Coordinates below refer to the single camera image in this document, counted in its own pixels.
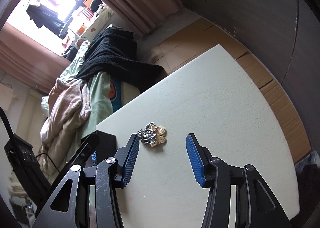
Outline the pink fleece blanket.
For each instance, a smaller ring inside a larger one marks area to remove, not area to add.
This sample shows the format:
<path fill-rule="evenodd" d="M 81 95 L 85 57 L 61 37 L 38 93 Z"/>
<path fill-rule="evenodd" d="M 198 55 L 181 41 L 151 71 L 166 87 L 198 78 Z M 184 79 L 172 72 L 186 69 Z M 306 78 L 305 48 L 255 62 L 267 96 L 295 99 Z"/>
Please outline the pink fleece blanket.
<path fill-rule="evenodd" d="M 41 149 L 39 158 L 41 170 L 53 175 L 66 157 L 76 130 L 91 114 L 90 93 L 83 80 L 69 82 L 61 78 L 48 96 L 48 118 L 40 130 Z"/>

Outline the green bed sheet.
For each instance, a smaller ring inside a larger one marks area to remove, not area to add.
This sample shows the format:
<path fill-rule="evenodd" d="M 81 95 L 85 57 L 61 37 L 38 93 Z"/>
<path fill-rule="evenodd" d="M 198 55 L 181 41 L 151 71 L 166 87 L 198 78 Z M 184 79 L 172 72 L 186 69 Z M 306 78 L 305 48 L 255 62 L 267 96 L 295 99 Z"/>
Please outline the green bed sheet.
<path fill-rule="evenodd" d="M 76 74 L 79 72 L 85 61 L 85 52 L 87 51 L 89 44 L 90 41 L 84 41 L 82 43 L 80 49 L 76 52 L 73 62 L 58 78 L 67 82 L 77 79 Z M 87 121 L 76 130 L 73 141 L 80 141 L 81 138 L 84 138 L 95 131 L 97 124 L 115 112 L 110 99 L 111 76 L 109 74 L 99 72 L 88 81 L 83 81 L 87 84 L 90 93 L 91 114 Z"/>

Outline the black knitted blanket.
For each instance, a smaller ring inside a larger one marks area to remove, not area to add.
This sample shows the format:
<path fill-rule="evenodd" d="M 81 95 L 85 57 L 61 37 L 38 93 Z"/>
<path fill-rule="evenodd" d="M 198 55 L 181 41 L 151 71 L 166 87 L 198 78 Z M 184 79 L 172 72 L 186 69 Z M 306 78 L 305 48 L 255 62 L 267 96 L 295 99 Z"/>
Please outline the black knitted blanket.
<path fill-rule="evenodd" d="M 137 60 L 134 33 L 112 26 L 103 30 L 90 43 L 85 52 L 77 79 L 88 81 L 99 72 L 105 72 L 144 92 L 165 73 L 160 65 Z"/>

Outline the pink curtain left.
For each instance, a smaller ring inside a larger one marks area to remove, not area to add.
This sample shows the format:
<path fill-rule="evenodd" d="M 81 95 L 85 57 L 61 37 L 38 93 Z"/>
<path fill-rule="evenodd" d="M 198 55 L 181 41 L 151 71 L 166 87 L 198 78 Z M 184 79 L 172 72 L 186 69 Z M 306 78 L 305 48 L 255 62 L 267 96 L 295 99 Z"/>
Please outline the pink curtain left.
<path fill-rule="evenodd" d="M 27 86 L 48 94 L 69 60 L 37 43 L 12 25 L 1 29 L 1 70 Z"/>

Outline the flattened cardboard on floor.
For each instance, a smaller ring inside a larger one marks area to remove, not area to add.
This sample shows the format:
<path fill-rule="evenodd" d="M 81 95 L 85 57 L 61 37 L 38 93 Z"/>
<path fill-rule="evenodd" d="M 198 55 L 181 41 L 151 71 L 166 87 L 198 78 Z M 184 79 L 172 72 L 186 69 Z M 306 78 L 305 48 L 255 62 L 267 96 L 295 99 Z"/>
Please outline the flattened cardboard on floor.
<path fill-rule="evenodd" d="M 261 92 L 274 113 L 289 146 L 293 162 L 297 163 L 311 152 L 303 123 L 282 86 L 241 43 L 212 22 L 199 18 L 174 34 L 149 47 L 151 62 L 175 72 L 216 45 L 221 45 L 236 67 Z"/>

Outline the leaf pattern cushion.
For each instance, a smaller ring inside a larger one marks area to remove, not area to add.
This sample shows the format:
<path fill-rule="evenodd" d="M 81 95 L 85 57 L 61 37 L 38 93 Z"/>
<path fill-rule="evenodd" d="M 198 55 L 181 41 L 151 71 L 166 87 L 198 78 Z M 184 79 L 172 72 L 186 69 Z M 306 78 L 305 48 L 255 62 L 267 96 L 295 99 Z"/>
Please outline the leaf pattern cushion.
<path fill-rule="evenodd" d="M 84 30 L 84 33 L 80 36 L 80 39 L 84 41 L 93 41 L 95 36 L 103 30 L 107 24 L 114 11 L 107 5 L 102 6 L 98 9 L 93 17 L 93 22 Z"/>

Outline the dark hanging clothes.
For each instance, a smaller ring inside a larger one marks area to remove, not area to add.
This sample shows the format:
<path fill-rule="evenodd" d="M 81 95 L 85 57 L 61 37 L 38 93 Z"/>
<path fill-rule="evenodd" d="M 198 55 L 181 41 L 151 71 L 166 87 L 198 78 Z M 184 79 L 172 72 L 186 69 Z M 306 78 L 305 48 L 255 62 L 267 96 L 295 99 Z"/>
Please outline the dark hanging clothes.
<path fill-rule="evenodd" d="M 60 36 L 60 32 L 65 23 L 58 19 L 57 12 L 40 4 L 39 6 L 29 5 L 27 8 L 27 14 L 30 20 L 33 20 L 38 28 L 44 26 L 56 36 L 60 38 L 62 37 Z"/>

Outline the dark wood wardrobe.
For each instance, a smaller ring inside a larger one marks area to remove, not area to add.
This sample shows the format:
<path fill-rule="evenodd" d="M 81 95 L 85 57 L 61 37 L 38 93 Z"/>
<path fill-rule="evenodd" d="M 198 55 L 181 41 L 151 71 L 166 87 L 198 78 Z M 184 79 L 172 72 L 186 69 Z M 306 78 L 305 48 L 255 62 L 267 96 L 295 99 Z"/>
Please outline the dark wood wardrobe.
<path fill-rule="evenodd" d="M 304 0 L 181 0 L 244 44 L 285 89 L 319 149 L 319 21 Z"/>

